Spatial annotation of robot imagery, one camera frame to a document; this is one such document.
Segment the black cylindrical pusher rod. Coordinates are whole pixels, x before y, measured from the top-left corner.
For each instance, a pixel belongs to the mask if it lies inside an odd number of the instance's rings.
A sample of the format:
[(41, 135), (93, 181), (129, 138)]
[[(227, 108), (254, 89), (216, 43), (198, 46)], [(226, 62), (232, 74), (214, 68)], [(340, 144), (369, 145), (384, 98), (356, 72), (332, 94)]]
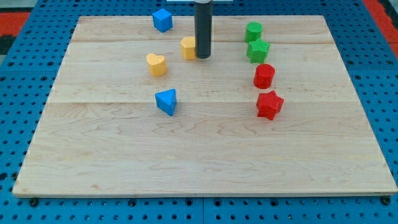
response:
[(198, 58), (211, 55), (212, 15), (212, 0), (194, 1), (195, 53)]

